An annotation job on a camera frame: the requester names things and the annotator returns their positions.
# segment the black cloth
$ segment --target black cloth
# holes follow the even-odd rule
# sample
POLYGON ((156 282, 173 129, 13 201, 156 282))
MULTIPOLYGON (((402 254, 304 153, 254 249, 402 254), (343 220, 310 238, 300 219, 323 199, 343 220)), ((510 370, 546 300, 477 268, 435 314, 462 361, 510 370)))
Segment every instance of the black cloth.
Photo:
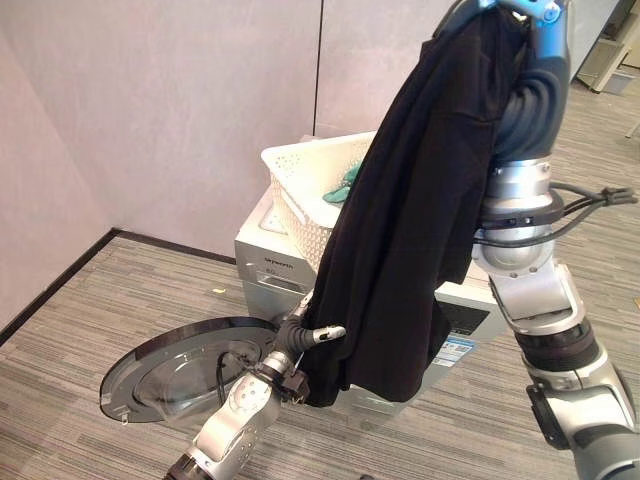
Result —
POLYGON ((364 387, 406 401, 450 331, 434 301, 462 282, 497 127, 514 86, 525 28, 492 9, 423 45, 385 116, 328 241, 308 328, 347 335, 305 353, 307 403, 364 387))

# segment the white plastic basket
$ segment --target white plastic basket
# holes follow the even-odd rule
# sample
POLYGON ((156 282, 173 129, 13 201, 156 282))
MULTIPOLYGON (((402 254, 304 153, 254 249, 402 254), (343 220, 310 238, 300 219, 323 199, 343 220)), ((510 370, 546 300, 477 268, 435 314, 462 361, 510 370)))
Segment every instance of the white plastic basket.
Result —
POLYGON ((271 172, 273 205, 282 226, 317 272, 340 207, 322 196, 367 153, 375 132, 272 147, 262 152, 271 172))

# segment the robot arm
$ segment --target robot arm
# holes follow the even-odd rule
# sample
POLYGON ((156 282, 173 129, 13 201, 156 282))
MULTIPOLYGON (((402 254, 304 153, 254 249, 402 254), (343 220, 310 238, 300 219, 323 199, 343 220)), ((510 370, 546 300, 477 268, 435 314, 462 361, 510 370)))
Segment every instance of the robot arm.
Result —
POLYGON ((287 317, 274 350, 234 383, 224 405, 203 425, 165 480, 232 480, 264 430, 277 420, 282 402, 304 401, 307 377, 295 362, 314 345, 346 334, 344 327, 300 327, 312 295, 313 291, 287 317))
POLYGON ((568 229, 551 232, 553 222, 582 207, 589 214, 598 205, 637 200, 627 189, 594 194, 551 182, 547 157, 568 87, 570 2, 460 2, 451 12, 453 23, 439 30, 458 28, 495 4, 531 18, 531 48, 501 124, 472 256, 489 274, 522 349, 533 380, 527 393, 547 442, 571 449, 581 480, 640 479, 631 393, 596 340, 568 268, 553 257, 554 239, 568 229), (556 189, 586 197, 565 207, 556 189))
MULTIPOLYGON (((519 85, 505 111, 472 256, 522 348, 533 384, 532 410, 547 442, 571 449, 581 480, 640 479, 640 433, 630 391, 594 335, 567 267, 553 257, 551 224, 586 207, 632 203, 630 190, 592 194, 551 182, 548 155, 569 84, 569 0, 461 0, 436 35, 455 31, 498 4, 529 18, 519 85), (564 205, 556 189, 584 199, 564 205)), ((284 400, 301 400, 306 379, 294 363, 304 350, 345 334, 299 327, 309 294, 278 333, 275 350, 234 384, 167 480, 231 480, 284 400)))

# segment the washing machine label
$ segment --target washing machine label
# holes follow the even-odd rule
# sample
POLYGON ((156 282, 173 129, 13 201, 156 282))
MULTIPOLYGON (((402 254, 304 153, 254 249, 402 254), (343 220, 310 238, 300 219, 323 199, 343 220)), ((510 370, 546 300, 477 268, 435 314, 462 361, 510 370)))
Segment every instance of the washing machine label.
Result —
POLYGON ((457 337, 448 337, 442 344, 442 348, 433 359, 436 365, 444 367, 453 367, 458 360, 464 357, 468 352, 473 350, 475 342, 457 337))

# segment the washing machine door glass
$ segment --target washing machine door glass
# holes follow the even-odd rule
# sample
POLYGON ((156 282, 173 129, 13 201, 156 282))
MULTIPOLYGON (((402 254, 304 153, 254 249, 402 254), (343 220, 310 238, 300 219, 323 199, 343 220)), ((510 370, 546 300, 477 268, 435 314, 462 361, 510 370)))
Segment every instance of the washing machine door glass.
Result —
POLYGON ((122 422, 188 425, 220 408, 219 397, 272 349, 276 327, 254 317, 204 320, 159 335, 116 362, 100 408, 122 422))

